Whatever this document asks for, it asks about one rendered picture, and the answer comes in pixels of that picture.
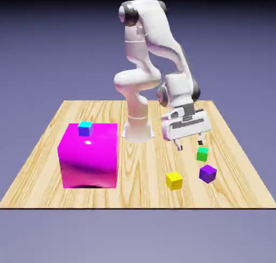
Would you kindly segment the small purple cube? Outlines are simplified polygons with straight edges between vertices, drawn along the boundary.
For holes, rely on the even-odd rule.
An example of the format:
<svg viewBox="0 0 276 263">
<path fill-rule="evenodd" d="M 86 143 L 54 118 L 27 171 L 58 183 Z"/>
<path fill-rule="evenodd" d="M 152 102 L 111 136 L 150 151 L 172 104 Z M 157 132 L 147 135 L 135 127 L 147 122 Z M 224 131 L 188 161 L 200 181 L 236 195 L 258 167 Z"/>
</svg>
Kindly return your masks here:
<svg viewBox="0 0 276 263">
<path fill-rule="evenodd" d="M 216 179 L 217 169 L 210 165 L 205 165 L 199 170 L 199 179 L 209 184 Z"/>
</svg>

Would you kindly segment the large magenta box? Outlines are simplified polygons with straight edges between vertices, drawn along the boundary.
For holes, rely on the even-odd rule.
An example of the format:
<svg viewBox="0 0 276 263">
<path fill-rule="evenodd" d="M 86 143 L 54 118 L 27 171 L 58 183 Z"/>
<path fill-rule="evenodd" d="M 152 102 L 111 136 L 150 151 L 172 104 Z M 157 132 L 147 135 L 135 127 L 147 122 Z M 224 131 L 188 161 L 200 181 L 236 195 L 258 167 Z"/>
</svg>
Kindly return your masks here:
<svg viewBox="0 0 276 263">
<path fill-rule="evenodd" d="M 70 123 L 57 148 L 63 187 L 115 188 L 118 178 L 117 123 L 94 123 L 90 136 L 79 136 Z"/>
</svg>

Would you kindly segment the small yellow cube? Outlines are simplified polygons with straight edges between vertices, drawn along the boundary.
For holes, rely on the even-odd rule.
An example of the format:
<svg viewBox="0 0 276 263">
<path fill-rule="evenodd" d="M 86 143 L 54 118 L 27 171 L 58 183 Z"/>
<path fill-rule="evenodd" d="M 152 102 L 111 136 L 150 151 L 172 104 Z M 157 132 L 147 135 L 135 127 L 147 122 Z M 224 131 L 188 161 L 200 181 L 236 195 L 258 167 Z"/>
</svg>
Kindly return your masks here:
<svg viewBox="0 0 276 263">
<path fill-rule="evenodd" d="M 171 172 L 166 174 L 165 182 L 171 191 L 178 190 L 182 188 L 183 178 L 178 172 Z"/>
</svg>

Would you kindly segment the small green cube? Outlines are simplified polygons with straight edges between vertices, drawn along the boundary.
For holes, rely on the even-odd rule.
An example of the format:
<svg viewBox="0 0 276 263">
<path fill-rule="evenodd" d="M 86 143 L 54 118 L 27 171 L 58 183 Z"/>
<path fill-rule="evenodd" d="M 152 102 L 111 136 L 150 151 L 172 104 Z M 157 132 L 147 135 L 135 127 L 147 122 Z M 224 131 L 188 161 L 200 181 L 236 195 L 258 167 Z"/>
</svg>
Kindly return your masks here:
<svg viewBox="0 0 276 263">
<path fill-rule="evenodd" d="M 198 147 L 196 160 L 206 162 L 208 159 L 209 148 Z"/>
</svg>

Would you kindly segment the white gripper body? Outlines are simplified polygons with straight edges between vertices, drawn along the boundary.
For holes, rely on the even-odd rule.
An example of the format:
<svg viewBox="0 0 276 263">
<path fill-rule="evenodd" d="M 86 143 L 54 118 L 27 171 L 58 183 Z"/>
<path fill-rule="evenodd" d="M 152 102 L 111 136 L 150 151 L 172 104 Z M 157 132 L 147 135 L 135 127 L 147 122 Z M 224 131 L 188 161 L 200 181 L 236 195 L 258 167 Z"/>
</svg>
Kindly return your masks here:
<svg viewBox="0 0 276 263">
<path fill-rule="evenodd" d="M 211 122 L 205 110 L 200 109 L 190 116 L 161 121 L 162 134 L 165 140 L 176 140 L 190 135 L 208 132 Z"/>
</svg>

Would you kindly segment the small cyan cube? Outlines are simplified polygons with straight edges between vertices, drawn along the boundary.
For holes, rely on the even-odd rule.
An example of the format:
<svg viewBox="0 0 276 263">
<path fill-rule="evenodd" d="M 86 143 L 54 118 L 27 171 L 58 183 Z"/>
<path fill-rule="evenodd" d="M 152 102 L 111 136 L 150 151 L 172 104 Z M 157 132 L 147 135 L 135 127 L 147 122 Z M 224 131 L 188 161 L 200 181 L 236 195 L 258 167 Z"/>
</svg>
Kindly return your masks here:
<svg viewBox="0 0 276 263">
<path fill-rule="evenodd" d="M 90 136 L 92 133 L 93 122 L 91 121 L 81 121 L 78 124 L 79 136 Z"/>
</svg>

